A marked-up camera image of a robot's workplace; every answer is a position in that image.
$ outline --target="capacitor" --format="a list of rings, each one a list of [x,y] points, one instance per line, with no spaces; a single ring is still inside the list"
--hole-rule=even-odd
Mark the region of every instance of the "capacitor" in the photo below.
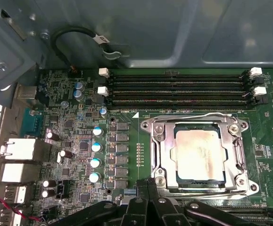
[[[64,158],[71,158],[72,157],[72,152],[62,150],[62,151],[60,151],[60,156],[64,157]]]
[[[76,90],[79,90],[81,92],[83,92],[85,90],[85,87],[84,87],[83,83],[81,83],[81,82],[76,82],[74,87]]]
[[[103,117],[103,118],[106,118],[108,113],[107,113],[107,108],[106,107],[102,107],[99,111],[100,115]]]
[[[62,101],[62,102],[61,102],[61,107],[62,107],[62,108],[67,108],[68,106],[69,106],[68,101]]]
[[[102,130],[100,127],[95,127],[92,131],[92,133],[94,134],[94,136],[96,137],[101,137],[104,134],[104,130]]]
[[[89,180],[91,183],[97,183],[101,179],[101,175],[99,173],[91,173],[89,175]]]
[[[54,141],[59,141],[60,140],[60,136],[58,134],[53,133],[53,132],[48,132],[46,134],[46,137],[48,139],[51,139],[51,140],[54,140]]]
[[[95,153],[99,153],[103,150],[103,146],[100,144],[100,143],[94,143],[92,146],[91,146],[91,150]]]
[[[74,92],[74,97],[77,101],[81,102],[84,99],[84,94],[80,90]]]
[[[57,182],[55,180],[44,180],[42,183],[43,187],[55,187]]]
[[[90,165],[92,168],[98,168],[102,165],[102,161],[101,161],[101,159],[92,159],[90,161]]]
[[[48,198],[56,195],[56,191],[54,189],[48,189],[42,192],[43,198]]]

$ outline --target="black cable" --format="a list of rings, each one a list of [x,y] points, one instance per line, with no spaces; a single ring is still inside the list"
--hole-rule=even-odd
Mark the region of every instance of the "black cable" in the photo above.
[[[58,29],[55,31],[51,37],[50,37],[50,45],[52,50],[55,52],[57,57],[62,60],[68,67],[71,67],[73,70],[76,70],[75,67],[69,62],[67,57],[62,53],[62,51],[57,47],[57,39],[62,36],[63,34],[70,33],[70,32],[78,32],[88,35],[91,38],[94,38],[96,36],[96,33],[85,28],[85,27],[79,27],[79,26],[66,26]],[[105,51],[105,52],[112,52],[110,49],[110,46],[107,43],[99,44],[99,46]]]

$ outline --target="cable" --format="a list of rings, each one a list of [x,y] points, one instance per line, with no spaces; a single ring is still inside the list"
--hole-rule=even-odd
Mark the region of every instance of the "cable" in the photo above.
[[[73,72],[77,72],[77,69],[75,66],[73,66],[67,57],[62,53],[62,51],[57,47],[57,39],[62,36],[63,34],[70,33],[70,32],[78,32],[82,34],[86,34],[91,38],[96,37],[96,33],[85,28],[85,27],[79,27],[79,26],[66,26],[62,27],[59,30],[55,31],[50,38],[50,45],[52,50],[55,52],[57,57],[62,60],[68,67],[70,67]],[[110,49],[110,46],[107,43],[99,44],[99,46],[104,50],[104,52],[109,53],[112,52]]]
[[[3,199],[0,198],[0,203],[8,210],[12,210],[14,213],[19,214],[23,219],[29,219],[29,220],[35,220],[35,221],[41,221],[41,218],[37,217],[31,217],[31,216],[26,216],[23,213],[21,213],[19,210],[16,208],[11,207],[8,203],[6,203]]]

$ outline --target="red wire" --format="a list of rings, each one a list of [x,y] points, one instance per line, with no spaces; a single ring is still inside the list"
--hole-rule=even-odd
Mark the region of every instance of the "red wire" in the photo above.
[[[3,199],[0,198],[0,203],[8,210],[12,210],[14,213],[19,214],[23,219],[30,219],[35,221],[41,221],[41,218],[37,217],[31,217],[31,216],[25,216],[23,213],[21,213],[19,210],[12,208],[10,205],[8,205]]]

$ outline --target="black connector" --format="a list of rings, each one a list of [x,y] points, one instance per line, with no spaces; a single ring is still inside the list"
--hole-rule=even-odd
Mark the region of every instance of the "black connector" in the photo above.
[[[41,218],[47,222],[56,219],[58,214],[58,206],[48,206],[41,211]]]
[[[255,97],[255,105],[265,105],[268,104],[267,94]]]
[[[56,189],[56,199],[66,199],[69,197],[70,180],[58,181]]]

